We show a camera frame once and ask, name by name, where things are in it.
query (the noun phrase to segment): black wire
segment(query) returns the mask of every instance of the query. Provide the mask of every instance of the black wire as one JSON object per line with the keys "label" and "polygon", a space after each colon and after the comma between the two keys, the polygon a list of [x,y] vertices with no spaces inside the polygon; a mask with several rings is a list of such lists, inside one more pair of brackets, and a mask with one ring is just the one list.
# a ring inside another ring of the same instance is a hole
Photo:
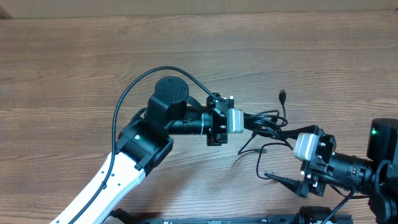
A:
{"label": "black wire", "polygon": [[292,223],[294,223],[294,218],[289,220],[289,221],[287,221],[285,224],[292,224]]}
{"label": "black wire", "polygon": [[[286,119],[286,109],[284,105],[284,100],[280,100],[280,103],[282,105],[282,109],[284,112],[283,117],[279,116],[279,110],[263,111],[257,114],[248,114],[248,113],[243,114],[244,128],[253,131],[253,133],[250,139],[246,142],[246,144],[238,151],[238,155],[241,155],[246,152],[259,152],[259,158],[257,160],[257,166],[256,166],[256,174],[259,178],[264,180],[270,179],[268,177],[261,177],[259,174],[259,164],[262,153],[267,152],[266,150],[264,150],[264,148],[271,145],[281,145],[281,146],[287,146],[291,150],[293,150],[293,147],[286,141],[286,138],[283,137],[282,135],[281,128],[286,126],[288,124],[288,121]],[[261,135],[263,137],[275,139],[278,141],[283,141],[283,143],[282,142],[268,143],[263,145],[261,149],[248,149],[244,151],[243,149],[246,148],[246,146],[248,146],[248,144],[257,135]]]}
{"label": "black wire", "polygon": [[[330,185],[330,187],[335,190],[338,194],[340,194],[343,197],[347,197],[345,196],[343,193],[341,193],[341,191],[339,191],[337,189],[337,187]],[[352,196],[351,199],[363,199],[363,198],[369,198],[368,196],[364,196],[364,195],[359,195],[359,196]]]}
{"label": "black wire", "polygon": [[206,87],[204,87],[198,80],[196,80],[192,75],[190,75],[188,72],[182,70],[181,68],[177,68],[177,67],[172,67],[172,66],[163,66],[163,67],[157,67],[154,69],[151,69],[149,71],[147,71],[146,73],[143,73],[142,75],[140,75],[139,77],[137,77],[127,88],[126,90],[123,92],[123,94],[120,96],[120,99],[114,109],[114,113],[113,113],[113,122],[112,122],[112,153],[111,153],[111,162],[109,165],[109,169],[108,172],[106,173],[106,176],[104,178],[104,181],[102,181],[102,184],[100,185],[100,187],[98,188],[98,190],[95,192],[95,194],[92,196],[92,198],[87,202],[87,204],[80,210],[80,212],[77,213],[77,215],[75,217],[72,218],[72,220],[69,222],[69,224],[74,223],[76,220],[79,219],[79,217],[87,210],[87,208],[94,202],[95,198],[100,194],[100,192],[102,191],[102,189],[106,186],[106,182],[109,179],[109,176],[112,173],[112,168],[113,168],[113,164],[114,164],[114,158],[116,155],[116,120],[118,118],[118,113],[119,113],[119,108],[122,104],[122,101],[124,99],[124,97],[126,97],[127,93],[130,91],[130,89],[137,83],[139,82],[139,80],[143,79],[144,77],[146,77],[147,75],[157,72],[157,71],[161,71],[161,70],[174,70],[176,72],[179,72],[183,75],[185,75],[186,77],[188,77],[189,79],[191,79],[195,84],[197,84],[203,91],[205,91],[209,96],[211,96],[212,98],[220,101],[220,102],[224,102],[224,99],[218,98],[217,96],[215,96],[214,94],[211,93],[211,91],[209,91]]}
{"label": "black wire", "polygon": [[334,215],[335,213],[342,208],[342,206],[354,195],[354,190],[352,190],[347,197],[345,197],[332,211],[331,213],[321,222],[321,224],[325,224],[328,222]]}
{"label": "black wire", "polygon": [[259,159],[257,160],[257,166],[256,166],[256,173],[257,173],[257,176],[260,179],[264,179],[264,180],[270,180],[271,179],[271,178],[268,178],[268,177],[261,177],[260,176],[260,174],[259,174],[259,165],[260,165],[261,155],[262,155],[262,152],[263,152],[264,148],[267,147],[267,146],[273,146],[273,145],[280,145],[280,146],[287,146],[288,147],[288,145],[286,145],[285,143],[281,143],[281,142],[267,143],[267,144],[265,144],[265,145],[263,145],[261,147],[261,150],[259,150],[260,154],[259,154]]}
{"label": "black wire", "polygon": [[140,109],[140,110],[131,118],[130,123],[135,122],[135,121],[141,116],[141,114],[144,113],[144,112],[146,112],[147,110],[148,110],[148,108],[142,108],[142,109]]}

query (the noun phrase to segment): wooden table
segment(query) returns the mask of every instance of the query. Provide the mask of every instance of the wooden table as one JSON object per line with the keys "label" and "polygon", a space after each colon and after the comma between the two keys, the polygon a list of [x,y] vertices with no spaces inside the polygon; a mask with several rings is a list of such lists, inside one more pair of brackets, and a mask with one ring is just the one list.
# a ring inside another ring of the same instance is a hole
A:
{"label": "wooden table", "polygon": [[[319,124],[349,155],[366,158],[373,118],[398,118],[397,11],[3,20],[0,223],[48,223],[62,212],[111,150],[122,91],[161,65],[233,95],[248,113],[280,110],[284,88],[287,129]],[[159,72],[134,87],[118,132],[164,75],[181,77]],[[204,104],[206,94],[187,82]],[[343,199],[329,187],[323,198],[302,199],[258,179],[257,155],[236,155],[250,134],[231,134],[221,147],[206,147],[204,136],[173,136],[172,152],[117,207],[164,218],[258,217]],[[260,166],[302,179],[299,168],[283,147],[269,149]],[[366,199],[339,213],[374,222]]]}

